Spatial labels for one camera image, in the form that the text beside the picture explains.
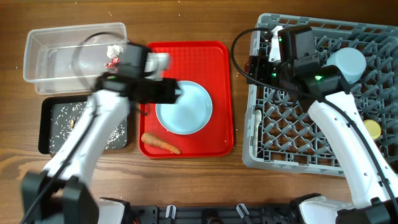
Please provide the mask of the light blue plate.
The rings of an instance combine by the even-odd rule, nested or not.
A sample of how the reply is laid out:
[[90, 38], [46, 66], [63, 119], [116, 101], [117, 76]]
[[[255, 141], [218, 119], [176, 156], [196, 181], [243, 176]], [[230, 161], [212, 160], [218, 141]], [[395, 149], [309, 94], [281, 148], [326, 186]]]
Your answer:
[[195, 82], [185, 80], [177, 83], [181, 95], [174, 104], [156, 104], [157, 119], [171, 133], [196, 133], [207, 125], [212, 116], [211, 96]]

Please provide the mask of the white plastic spoon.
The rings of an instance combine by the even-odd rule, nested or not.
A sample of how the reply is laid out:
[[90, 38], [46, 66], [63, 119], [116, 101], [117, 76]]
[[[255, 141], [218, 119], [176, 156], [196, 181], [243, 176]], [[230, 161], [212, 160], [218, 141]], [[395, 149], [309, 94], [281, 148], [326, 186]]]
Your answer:
[[257, 157], [257, 149], [258, 149], [258, 135], [259, 135], [259, 125], [262, 121], [262, 111], [256, 110], [254, 112], [254, 135], [252, 139], [252, 153], [254, 157]]

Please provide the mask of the orange carrot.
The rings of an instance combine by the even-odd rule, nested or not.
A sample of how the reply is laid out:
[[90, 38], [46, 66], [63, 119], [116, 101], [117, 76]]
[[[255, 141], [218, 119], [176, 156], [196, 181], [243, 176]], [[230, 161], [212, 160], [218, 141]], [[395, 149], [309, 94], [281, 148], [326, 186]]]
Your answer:
[[151, 133], [144, 133], [141, 136], [141, 141], [144, 144], [147, 144], [152, 147], [158, 147], [160, 149], [164, 149], [173, 154], [181, 154], [182, 153], [181, 150], [179, 150], [177, 147], [165, 142], [164, 140], [158, 138], [157, 136], [155, 136]]

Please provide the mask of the white paper tissue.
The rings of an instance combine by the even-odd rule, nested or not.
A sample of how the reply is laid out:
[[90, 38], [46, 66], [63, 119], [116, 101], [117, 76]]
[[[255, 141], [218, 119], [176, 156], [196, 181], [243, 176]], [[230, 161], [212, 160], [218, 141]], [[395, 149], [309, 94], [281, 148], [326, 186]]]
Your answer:
[[109, 45], [107, 47], [106, 55], [108, 58], [113, 59], [118, 57], [122, 52], [124, 52], [124, 49], [121, 45]]

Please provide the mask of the light blue bowl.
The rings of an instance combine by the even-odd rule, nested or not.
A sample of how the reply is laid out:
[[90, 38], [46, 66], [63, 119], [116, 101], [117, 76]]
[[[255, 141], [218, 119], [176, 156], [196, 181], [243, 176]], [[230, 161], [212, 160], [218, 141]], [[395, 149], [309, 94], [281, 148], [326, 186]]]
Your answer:
[[331, 54], [326, 65], [335, 65], [349, 84], [356, 83], [366, 69], [365, 56], [357, 49], [346, 47]]

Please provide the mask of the yellow plastic cup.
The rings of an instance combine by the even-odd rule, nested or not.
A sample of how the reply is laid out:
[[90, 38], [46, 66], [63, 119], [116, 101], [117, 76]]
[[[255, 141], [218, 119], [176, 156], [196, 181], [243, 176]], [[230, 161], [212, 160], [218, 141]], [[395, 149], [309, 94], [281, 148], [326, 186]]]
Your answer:
[[366, 129], [368, 130], [368, 133], [374, 140], [377, 140], [378, 138], [380, 138], [381, 127], [376, 121], [367, 119], [367, 120], [364, 120], [364, 125], [365, 125]]

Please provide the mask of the red snack wrapper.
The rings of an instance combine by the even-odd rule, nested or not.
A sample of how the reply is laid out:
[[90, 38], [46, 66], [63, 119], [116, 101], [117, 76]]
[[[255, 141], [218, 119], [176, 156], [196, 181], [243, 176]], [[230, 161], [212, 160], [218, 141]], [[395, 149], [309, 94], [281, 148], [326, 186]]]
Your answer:
[[112, 58], [106, 65], [105, 67], [109, 70], [117, 70], [119, 65], [119, 58], [115, 57]]

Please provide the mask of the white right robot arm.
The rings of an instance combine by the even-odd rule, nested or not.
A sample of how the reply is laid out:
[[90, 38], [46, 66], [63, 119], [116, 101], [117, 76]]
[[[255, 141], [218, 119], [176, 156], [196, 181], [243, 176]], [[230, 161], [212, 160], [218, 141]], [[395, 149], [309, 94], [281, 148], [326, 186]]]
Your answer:
[[345, 47], [321, 65], [310, 27], [267, 30], [266, 35], [279, 51], [280, 62], [273, 72], [258, 66], [248, 79], [295, 95], [331, 146], [353, 201], [343, 205], [321, 196], [305, 197], [292, 204], [298, 219], [302, 223], [396, 223], [396, 173], [376, 147], [350, 91], [350, 74], [364, 71], [364, 55]]

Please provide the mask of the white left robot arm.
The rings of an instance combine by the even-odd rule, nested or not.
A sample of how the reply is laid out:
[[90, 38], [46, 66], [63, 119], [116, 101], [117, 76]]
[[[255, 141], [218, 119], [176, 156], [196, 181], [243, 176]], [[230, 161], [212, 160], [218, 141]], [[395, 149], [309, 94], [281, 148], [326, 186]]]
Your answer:
[[61, 149], [39, 173], [27, 172], [21, 182], [22, 223], [131, 223], [130, 204], [95, 200], [89, 184], [106, 143], [136, 103], [175, 103], [179, 87], [162, 78], [170, 56], [128, 43], [115, 72], [96, 79], [76, 126]]

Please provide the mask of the grey dishwasher rack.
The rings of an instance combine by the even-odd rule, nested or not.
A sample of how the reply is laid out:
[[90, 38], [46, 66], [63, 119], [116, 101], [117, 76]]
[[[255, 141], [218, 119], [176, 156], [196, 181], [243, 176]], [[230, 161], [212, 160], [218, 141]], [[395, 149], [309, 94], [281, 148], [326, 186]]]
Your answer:
[[[397, 168], [397, 27], [357, 22], [263, 13], [259, 27], [273, 29], [310, 26], [320, 62], [336, 51], [359, 50], [367, 67], [351, 92], [362, 119], [376, 121], [381, 136], [376, 144], [387, 163]], [[262, 111], [257, 157], [252, 153], [254, 112]], [[245, 114], [243, 162], [256, 169], [343, 175], [320, 128], [291, 97], [270, 88], [251, 85]]]

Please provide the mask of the red plastic tray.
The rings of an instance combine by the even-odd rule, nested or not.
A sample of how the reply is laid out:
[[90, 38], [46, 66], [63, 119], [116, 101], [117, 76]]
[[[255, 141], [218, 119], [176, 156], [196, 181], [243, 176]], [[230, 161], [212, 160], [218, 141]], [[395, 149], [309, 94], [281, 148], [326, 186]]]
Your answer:
[[156, 53], [168, 53], [169, 68], [165, 78], [188, 80], [201, 85], [213, 102], [213, 112], [205, 127], [196, 133], [178, 135], [166, 130], [155, 113], [155, 105], [140, 105], [139, 134], [151, 133], [181, 150], [174, 154], [139, 141], [141, 152], [151, 159], [183, 157], [219, 157], [234, 146], [233, 109], [229, 53], [219, 41], [152, 42]]

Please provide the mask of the clear plastic bin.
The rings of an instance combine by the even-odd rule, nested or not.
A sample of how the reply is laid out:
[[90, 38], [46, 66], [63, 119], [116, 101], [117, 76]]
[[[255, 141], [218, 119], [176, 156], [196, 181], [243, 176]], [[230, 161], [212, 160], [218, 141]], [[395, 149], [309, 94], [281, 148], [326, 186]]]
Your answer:
[[87, 91], [106, 71], [107, 47], [126, 41], [122, 22], [31, 30], [24, 52], [24, 80], [40, 95]]

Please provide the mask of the spilled rice and food scraps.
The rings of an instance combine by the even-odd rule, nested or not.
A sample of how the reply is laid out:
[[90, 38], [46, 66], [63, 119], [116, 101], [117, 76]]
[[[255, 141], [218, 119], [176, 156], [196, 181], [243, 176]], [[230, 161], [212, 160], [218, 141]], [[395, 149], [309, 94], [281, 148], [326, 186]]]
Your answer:
[[[86, 108], [86, 102], [55, 104], [50, 110], [49, 153], [56, 154], [63, 146]], [[117, 125], [105, 149], [122, 149], [127, 145], [127, 119]]]

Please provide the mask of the black tray bin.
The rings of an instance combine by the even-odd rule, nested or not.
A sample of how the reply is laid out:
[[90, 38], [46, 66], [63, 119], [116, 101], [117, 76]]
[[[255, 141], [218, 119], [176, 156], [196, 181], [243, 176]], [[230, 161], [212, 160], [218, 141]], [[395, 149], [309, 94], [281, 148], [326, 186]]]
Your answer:
[[82, 116], [86, 95], [55, 96], [42, 103], [38, 150], [41, 154], [55, 155], [69, 138]]

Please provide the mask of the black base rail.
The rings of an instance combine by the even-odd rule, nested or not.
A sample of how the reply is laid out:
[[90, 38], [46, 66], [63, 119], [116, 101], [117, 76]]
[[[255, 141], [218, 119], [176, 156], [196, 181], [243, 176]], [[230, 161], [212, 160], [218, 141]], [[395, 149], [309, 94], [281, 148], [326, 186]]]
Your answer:
[[346, 204], [320, 194], [308, 194], [289, 203], [249, 206], [239, 203], [226, 207], [178, 207], [168, 205], [131, 206], [128, 223], [335, 223], [338, 210]]

